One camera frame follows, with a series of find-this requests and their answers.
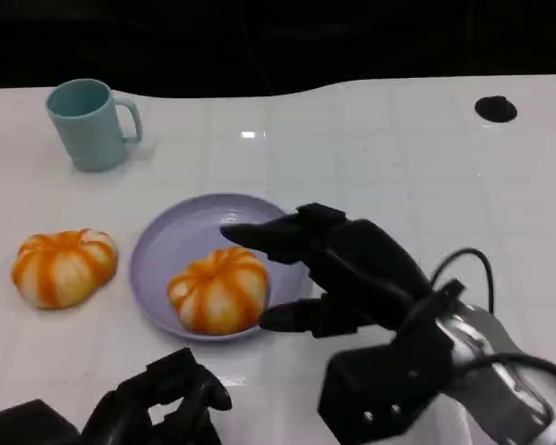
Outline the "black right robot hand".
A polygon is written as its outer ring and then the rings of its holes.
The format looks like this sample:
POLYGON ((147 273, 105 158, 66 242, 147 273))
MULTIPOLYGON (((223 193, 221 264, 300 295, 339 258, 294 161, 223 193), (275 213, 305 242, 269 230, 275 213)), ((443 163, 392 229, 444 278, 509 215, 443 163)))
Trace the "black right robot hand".
POLYGON ((316 338, 354 334, 365 325, 396 331, 432 292, 417 262, 383 229, 319 203, 265 223, 224 225, 220 232, 270 261, 304 263, 323 291, 318 299, 265 310, 259 326, 266 331, 316 338))

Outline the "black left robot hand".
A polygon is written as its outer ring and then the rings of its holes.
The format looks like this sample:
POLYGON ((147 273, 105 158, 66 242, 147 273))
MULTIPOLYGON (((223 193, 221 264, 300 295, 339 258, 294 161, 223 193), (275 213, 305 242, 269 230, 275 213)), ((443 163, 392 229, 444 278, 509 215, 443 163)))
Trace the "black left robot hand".
POLYGON ((81 444, 219 444, 209 416, 232 399, 221 381, 183 348, 150 363, 103 396, 81 444))

